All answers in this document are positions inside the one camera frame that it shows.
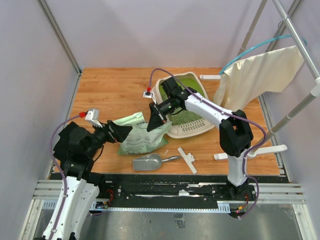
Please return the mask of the green cat litter bag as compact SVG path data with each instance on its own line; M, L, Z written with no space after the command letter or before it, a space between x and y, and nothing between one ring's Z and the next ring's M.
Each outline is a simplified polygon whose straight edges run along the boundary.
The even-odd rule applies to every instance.
M114 123L119 126L132 127L125 141L119 144L117 154L122 156L147 154L165 146L168 141L164 138L164 135L172 126L172 122L168 121L166 124L148 132L148 123L142 112L117 119Z

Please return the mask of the metal litter scoop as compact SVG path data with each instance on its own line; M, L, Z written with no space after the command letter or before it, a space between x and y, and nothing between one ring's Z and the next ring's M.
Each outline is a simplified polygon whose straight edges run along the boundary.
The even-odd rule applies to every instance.
M153 171L161 167L162 163L180 159L181 156L174 155L162 158L156 153L147 154L133 159L132 167L134 171Z

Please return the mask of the white plastic bag clip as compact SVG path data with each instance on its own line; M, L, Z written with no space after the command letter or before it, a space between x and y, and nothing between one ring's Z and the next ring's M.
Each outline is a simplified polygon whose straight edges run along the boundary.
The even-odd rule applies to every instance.
M194 156L191 153L186 154L181 147L179 147L177 150L180 153L180 155L182 156L182 158L184 159L184 161L186 162L186 164L188 165L191 172L193 174L196 174L197 170L193 165L193 162L195 161Z

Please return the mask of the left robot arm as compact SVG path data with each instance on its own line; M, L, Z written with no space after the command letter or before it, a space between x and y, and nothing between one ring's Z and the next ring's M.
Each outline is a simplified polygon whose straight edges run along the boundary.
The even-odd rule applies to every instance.
M58 134L52 156L60 161L62 186L41 240L80 238L93 201L107 193L105 176L92 172L94 157L105 143L123 143L132 129L109 120L89 132L72 121Z

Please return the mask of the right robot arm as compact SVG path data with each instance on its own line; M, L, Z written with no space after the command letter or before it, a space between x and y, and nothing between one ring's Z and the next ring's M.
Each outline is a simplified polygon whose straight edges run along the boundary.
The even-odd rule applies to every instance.
M167 96L162 103L150 103L150 118L147 131L150 132L167 122L167 115L176 109L195 113L219 131L219 144L228 159L227 196L240 199L248 186L245 152L251 147L253 133L246 114L242 110L232 111L208 101L193 88L182 88L175 77L160 84Z

